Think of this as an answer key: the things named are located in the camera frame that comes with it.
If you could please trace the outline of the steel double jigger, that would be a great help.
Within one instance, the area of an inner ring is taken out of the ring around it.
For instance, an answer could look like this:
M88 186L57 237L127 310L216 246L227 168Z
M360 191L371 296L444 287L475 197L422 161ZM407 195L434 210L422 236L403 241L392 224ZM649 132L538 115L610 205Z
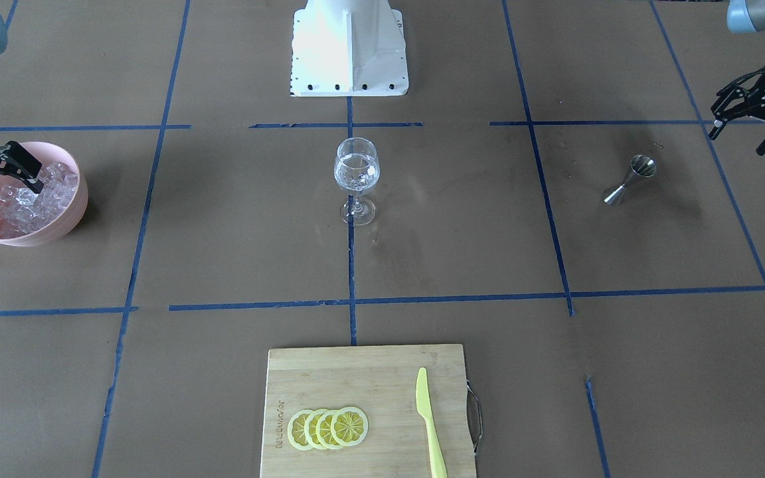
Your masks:
M653 178L656 172L657 163L655 159L649 155L634 155L622 181L613 187L608 187L602 194L602 201L611 206L619 205L625 199L632 185Z

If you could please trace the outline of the ice cubes pile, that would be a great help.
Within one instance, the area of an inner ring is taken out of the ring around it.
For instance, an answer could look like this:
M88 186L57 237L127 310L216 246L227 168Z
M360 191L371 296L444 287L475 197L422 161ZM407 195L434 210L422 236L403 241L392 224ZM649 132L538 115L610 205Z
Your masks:
M76 194L79 176L72 167L55 161L39 175L39 195L25 187L0 188L0 236L13 238L43 229L66 210Z

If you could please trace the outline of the wine glass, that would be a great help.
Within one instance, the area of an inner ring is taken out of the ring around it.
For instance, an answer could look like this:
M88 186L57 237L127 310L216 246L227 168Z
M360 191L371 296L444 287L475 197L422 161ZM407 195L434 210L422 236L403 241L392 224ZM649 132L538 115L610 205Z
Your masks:
M376 206L367 193L380 177L379 153L369 139L352 137L338 145L333 169L334 179L349 194L341 214L354 227L367 226L374 220Z

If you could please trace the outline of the pink bowl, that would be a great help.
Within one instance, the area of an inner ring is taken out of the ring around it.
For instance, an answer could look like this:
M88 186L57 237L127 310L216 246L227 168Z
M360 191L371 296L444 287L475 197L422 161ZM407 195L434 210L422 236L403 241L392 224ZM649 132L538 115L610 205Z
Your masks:
M73 156L60 146L33 141L23 147L42 163L43 188L36 194L0 175L0 243L37 247L60 239L82 220L88 184Z

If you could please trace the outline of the lemon slice one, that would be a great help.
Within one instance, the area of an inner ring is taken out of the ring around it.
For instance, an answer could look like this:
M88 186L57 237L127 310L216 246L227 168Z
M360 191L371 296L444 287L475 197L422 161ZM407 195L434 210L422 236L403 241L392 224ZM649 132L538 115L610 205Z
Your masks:
M297 450L316 449L315 442L307 433L307 421L315 415L315 410L301 409L291 416L288 424L288 441Z

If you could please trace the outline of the lemon slice two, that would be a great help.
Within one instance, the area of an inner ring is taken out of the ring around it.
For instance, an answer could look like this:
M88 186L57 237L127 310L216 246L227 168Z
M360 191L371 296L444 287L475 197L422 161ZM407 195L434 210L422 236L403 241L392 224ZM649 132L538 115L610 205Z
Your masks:
M327 444L327 441L321 438L321 432L323 430L323 426L321 426L321 420L330 411L331 410L327 408L320 408L312 410L312 412L307 415L306 421L303 425L303 433L310 448L319 450L332 449L332 447Z

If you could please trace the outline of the lemon slice three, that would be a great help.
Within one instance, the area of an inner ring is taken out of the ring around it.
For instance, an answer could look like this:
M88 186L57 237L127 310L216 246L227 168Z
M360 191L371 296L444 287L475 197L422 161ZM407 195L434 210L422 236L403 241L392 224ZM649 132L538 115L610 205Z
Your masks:
M334 429L334 424L337 423L337 418L342 414L342 411L343 409L331 410L321 420L321 426L323 426L323 430L321 432L321 438L325 439L325 441L327 441L327 444L332 447L332 449L328 449L328 450L339 450L344 448L343 442L339 441Z

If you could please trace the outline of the lemon slice four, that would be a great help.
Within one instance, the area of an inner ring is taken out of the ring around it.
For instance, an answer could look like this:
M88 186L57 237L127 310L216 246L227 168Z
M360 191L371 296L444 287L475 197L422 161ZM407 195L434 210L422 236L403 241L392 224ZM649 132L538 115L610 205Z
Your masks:
M368 430L368 417L358 406L344 406L337 410L330 423L331 437L342 447L355 447L364 442Z

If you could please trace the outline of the wooden cutting board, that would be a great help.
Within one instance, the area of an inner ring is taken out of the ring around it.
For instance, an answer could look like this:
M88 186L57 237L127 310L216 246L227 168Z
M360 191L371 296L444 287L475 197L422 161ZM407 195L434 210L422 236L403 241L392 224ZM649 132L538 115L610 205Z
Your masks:
M477 475L466 412L466 361L459 344L337 346L268 352L262 477L430 477L416 373L428 372L435 430L449 477ZM358 406L364 442L339 450L294 449L288 424L301 409Z

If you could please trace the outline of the yellow plastic knife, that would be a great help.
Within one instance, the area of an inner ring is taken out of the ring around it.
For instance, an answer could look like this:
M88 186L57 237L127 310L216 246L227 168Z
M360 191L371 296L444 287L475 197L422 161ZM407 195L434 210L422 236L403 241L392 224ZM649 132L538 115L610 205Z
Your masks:
M429 470L431 477L448 477L446 462L435 427L433 408L429 394L428 372L419 367L416 373L415 403L417 414L425 423Z

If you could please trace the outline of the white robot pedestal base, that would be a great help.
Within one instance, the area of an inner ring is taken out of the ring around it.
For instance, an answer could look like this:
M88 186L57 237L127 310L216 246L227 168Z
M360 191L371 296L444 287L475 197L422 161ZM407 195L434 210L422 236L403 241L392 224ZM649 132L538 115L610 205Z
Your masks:
M406 33L388 1L309 1L294 13L293 97L385 97L410 89Z

